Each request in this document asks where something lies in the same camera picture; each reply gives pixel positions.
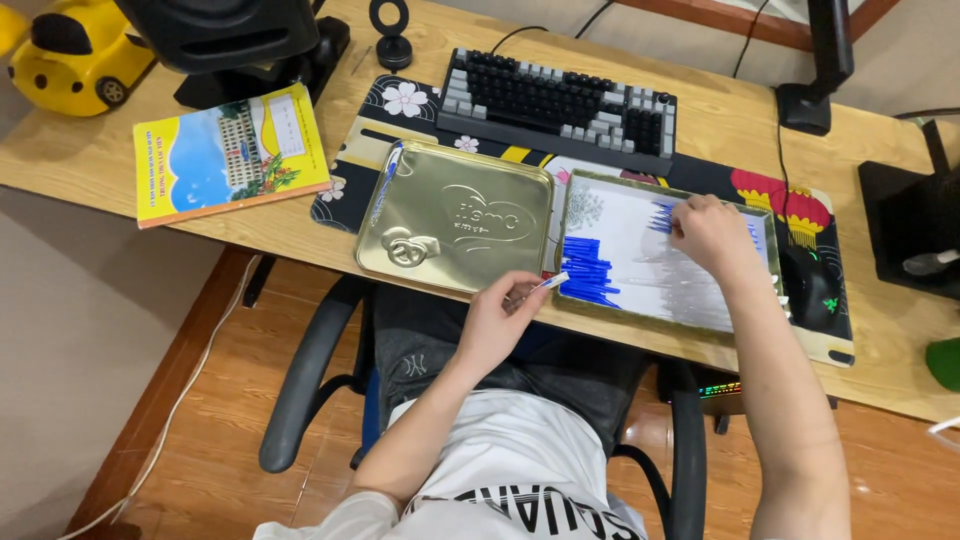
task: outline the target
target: black gaming mouse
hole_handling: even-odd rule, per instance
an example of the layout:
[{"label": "black gaming mouse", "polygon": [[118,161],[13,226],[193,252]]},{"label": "black gaming mouse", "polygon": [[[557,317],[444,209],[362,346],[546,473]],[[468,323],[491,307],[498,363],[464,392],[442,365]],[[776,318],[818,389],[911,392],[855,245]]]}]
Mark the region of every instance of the black gaming mouse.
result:
[{"label": "black gaming mouse", "polygon": [[780,252],[780,270],[794,320],[808,330],[830,328],[840,302],[840,282],[817,253],[788,246]]}]

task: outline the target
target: wooden floor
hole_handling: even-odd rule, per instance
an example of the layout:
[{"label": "wooden floor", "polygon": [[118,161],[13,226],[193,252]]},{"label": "wooden floor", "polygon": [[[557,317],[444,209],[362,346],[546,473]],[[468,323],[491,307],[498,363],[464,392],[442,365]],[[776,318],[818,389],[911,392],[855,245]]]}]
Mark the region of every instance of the wooden floor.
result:
[{"label": "wooden floor", "polygon": [[[340,500],[360,445],[362,398],[346,389],[310,426],[297,462],[269,475],[257,465],[260,438],[300,336],[337,276],[279,261],[256,307],[239,307],[226,321],[203,372],[184,399],[166,447],[121,521],[142,537],[250,538],[263,522],[318,524]],[[329,377],[352,365],[359,318],[354,315]],[[657,463],[669,483],[673,430],[670,410],[657,403],[650,377],[631,411],[629,442]],[[960,454],[924,435],[927,425],[841,403],[837,422],[846,450],[855,538],[948,538],[960,531]],[[760,473],[744,418],[730,432],[707,435],[707,538],[749,536]],[[609,468],[610,489],[639,510],[650,537],[662,538],[645,477],[633,461]]]}]

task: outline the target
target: hand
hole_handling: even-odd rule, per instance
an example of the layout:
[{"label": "hand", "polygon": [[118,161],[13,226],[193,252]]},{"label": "hand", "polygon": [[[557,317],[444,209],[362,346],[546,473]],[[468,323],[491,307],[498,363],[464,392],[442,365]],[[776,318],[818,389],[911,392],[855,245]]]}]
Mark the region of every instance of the hand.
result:
[{"label": "hand", "polygon": [[454,357],[456,361],[451,360],[451,364],[469,373],[475,383],[493,371],[513,351],[523,331],[546,302],[549,290],[541,287],[529,293],[523,304],[510,314],[504,310],[504,300],[516,297],[515,289],[526,293],[542,282],[543,279],[530,272],[507,272],[474,294]]},{"label": "hand", "polygon": [[695,195],[673,208],[670,243],[707,270],[721,287],[740,278],[755,282],[758,272],[763,274],[759,282],[770,285],[747,220],[734,205],[724,205],[714,195]]}]

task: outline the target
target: green object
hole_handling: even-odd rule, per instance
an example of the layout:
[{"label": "green object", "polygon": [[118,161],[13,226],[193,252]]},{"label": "green object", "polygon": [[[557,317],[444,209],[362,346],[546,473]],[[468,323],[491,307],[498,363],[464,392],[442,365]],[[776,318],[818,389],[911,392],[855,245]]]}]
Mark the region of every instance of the green object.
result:
[{"label": "green object", "polygon": [[944,388],[960,392],[960,337],[927,345],[926,367]]}]

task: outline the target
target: black armrest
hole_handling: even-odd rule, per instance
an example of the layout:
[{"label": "black armrest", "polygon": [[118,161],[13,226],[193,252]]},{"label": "black armrest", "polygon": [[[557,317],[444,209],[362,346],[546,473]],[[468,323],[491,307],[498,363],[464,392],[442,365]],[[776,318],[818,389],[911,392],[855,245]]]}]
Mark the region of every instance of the black armrest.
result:
[{"label": "black armrest", "polygon": [[315,396],[333,350],[357,305],[374,287],[364,278],[344,275],[317,307],[294,353],[260,444],[260,468],[264,471],[280,473],[297,458],[303,433],[317,413]]},{"label": "black armrest", "polygon": [[707,513],[707,437],[700,393],[689,365],[672,360],[660,369],[672,372],[673,490],[670,517],[663,524],[667,540],[702,540]]}]

